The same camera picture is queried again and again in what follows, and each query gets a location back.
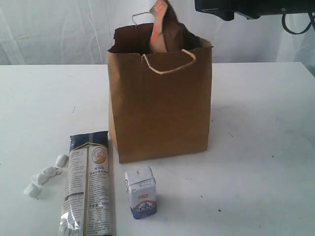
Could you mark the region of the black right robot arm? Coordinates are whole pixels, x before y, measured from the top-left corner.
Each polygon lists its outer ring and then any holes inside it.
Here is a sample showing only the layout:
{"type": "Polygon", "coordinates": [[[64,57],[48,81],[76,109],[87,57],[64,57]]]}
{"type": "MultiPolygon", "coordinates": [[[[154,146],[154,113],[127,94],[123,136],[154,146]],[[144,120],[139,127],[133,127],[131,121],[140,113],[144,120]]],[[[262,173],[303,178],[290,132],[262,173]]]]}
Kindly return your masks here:
{"type": "Polygon", "coordinates": [[[239,14],[254,20],[261,16],[314,13],[314,0],[195,0],[195,10],[215,15],[224,21],[239,14]]]}

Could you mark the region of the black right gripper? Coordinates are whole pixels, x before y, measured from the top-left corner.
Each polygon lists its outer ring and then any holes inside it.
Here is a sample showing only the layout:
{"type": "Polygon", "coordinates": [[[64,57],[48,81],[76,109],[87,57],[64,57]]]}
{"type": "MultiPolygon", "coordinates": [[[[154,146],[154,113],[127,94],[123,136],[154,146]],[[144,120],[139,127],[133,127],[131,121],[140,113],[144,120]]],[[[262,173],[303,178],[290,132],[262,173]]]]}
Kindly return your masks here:
{"type": "Polygon", "coordinates": [[[234,20],[235,13],[248,20],[260,18],[251,0],[195,0],[194,6],[197,12],[212,14],[224,21],[234,20]]]}

